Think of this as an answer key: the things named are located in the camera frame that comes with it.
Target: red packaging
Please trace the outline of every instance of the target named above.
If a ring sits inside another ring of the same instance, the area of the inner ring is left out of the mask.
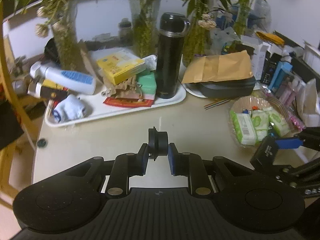
[[[118,107],[151,107],[153,104],[153,100],[143,99],[142,101],[138,101],[138,99],[128,99],[128,98],[107,98],[104,104],[109,106],[118,106]]]

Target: glass jar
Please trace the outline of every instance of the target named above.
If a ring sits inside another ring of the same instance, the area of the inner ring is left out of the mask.
[[[128,18],[119,23],[119,40],[122,47],[132,46],[132,24]]]
[[[202,20],[202,15],[204,13],[207,13],[208,11],[208,6],[206,6],[206,4],[208,4],[208,1],[209,0],[204,0],[203,2],[201,2],[199,9],[194,12],[191,18],[190,29],[187,36],[185,37],[182,52],[182,63],[185,67],[188,67],[195,55],[202,56],[210,48],[210,31],[198,24],[198,21]]]
[[[81,71],[84,69],[84,63],[76,38],[76,13],[76,3],[74,1],[67,2],[51,20],[51,29],[61,68]]]
[[[156,20],[161,0],[129,0],[132,14],[133,51],[144,58],[156,53]]]
[[[238,4],[238,14],[235,24],[233,25],[233,30],[236,32],[236,34],[240,37],[241,35],[244,35],[247,26],[248,26],[248,17],[250,14],[250,7],[248,6],[247,2],[239,1]]]

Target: beige tabletop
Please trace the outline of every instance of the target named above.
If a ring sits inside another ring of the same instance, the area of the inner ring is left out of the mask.
[[[36,151],[33,183],[52,176],[94,156],[114,160],[117,155],[137,153],[148,142],[148,128],[167,131],[169,142],[179,152],[199,154],[211,160],[221,155],[252,168],[253,151],[241,147],[231,133],[229,109],[232,102],[204,110],[209,99],[187,93],[179,104],[114,116],[65,128],[52,128],[43,122],[39,138],[47,140],[45,148]],[[281,150],[276,163],[299,166],[292,150]],[[168,158],[149,161],[146,175],[130,178],[130,187],[186,187],[186,177],[170,174]]]

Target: chopsticks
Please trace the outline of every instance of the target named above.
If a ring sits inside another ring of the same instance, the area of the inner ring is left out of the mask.
[[[222,105],[222,104],[224,104],[224,103],[226,103],[226,102],[229,102],[230,100],[231,100],[231,99],[224,99],[224,100],[221,100],[221,101],[218,101],[218,102],[210,103],[210,104],[208,104],[208,105],[205,105],[205,106],[204,106],[204,109],[205,109],[205,110],[208,110],[208,109],[213,108],[213,107],[215,107],[215,106],[219,106],[219,105]]]

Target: yellow package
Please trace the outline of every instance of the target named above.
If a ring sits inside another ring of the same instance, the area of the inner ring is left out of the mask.
[[[98,59],[97,64],[103,69],[105,77],[114,85],[146,69],[143,59],[125,49]]]
[[[284,40],[275,34],[257,31],[256,35],[262,40],[271,41],[274,44],[282,47],[284,46]]]
[[[49,79],[45,79],[42,82],[42,85],[45,87],[49,87],[49,88],[54,88],[54,89],[58,89],[58,90],[63,90],[63,86],[56,84],[55,82],[49,80]]]

